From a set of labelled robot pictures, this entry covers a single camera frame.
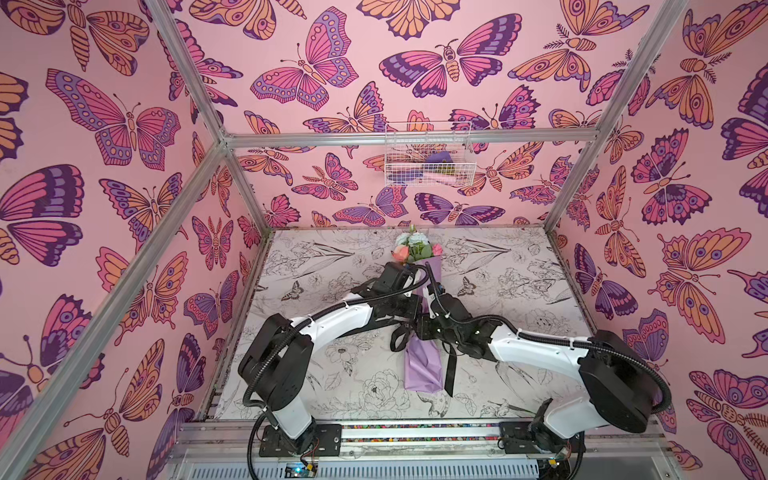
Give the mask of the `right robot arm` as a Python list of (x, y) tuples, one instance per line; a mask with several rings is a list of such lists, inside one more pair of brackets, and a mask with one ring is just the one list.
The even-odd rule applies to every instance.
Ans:
[(521, 439), (540, 452), (558, 453), (576, 436), (613, 426), (646, 431), (651, 416), (666, 410), (672, 392), (663, 377), (616, 334), (562, 337), (516, 327), (497, 314), (473, 316), (456, 297), (444, 294), (412, 322), (422, 340), (436, 340), (478, 360), (523, 364), (559, 373), (580, 390), (539, 406)]

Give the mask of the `black printed ribbon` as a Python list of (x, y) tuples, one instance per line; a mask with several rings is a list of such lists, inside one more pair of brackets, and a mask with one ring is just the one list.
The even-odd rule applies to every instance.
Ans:
[[(407, 326), (403, 324), (398, 326), (390, 337), (390, 350), (392, 352), (405, 353), (406, 345), (412, 334), (415, 333), (413, 333)], [(447, 348), (447, 353), (440, 353), (444, 376), (444, 389), (442, 391), (452, 398), (454, 396), (457, 355), (450, 345), (444, 344), (444, 347)]]

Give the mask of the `purple pink wrapping paper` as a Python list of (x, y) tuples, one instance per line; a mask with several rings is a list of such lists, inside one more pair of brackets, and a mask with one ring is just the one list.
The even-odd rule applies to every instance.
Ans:
[(441, 354), (433, 340), (410, 336), (405, 349), (404, 388), (427, 394), (444, 389)]

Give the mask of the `orange pink fake rose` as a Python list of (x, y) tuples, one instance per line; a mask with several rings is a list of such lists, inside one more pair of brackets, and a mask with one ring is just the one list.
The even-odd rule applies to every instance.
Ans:
[(392, 256), (396, 262), (407, 263), (410, 256), (408, 245), (397, 245), (392, 251)]

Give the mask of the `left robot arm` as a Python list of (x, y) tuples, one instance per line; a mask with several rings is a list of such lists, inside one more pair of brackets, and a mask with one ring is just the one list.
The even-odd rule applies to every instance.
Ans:
[(294, 319), (269, 316), (237, 367), (245, 382), (242, 405), (257, 409), (290, 453), (308, 452), (318, 443), (317, 422), (300, 393), (312, 356), (347, 334), (398, 318), (417, 319), (419, 293), (429, 284), (428, 267), (389, 262), (379, 277), (315, 313)]

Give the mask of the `white fake flower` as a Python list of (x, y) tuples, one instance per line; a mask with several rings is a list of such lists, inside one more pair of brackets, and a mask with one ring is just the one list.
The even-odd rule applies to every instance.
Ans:
[(429, 245), (430, 241), (426, 234), (420, 232), (414, 225), (410, 225), (403, 233), (397, 236), (395, 244), (397, 246), (420, 247)]

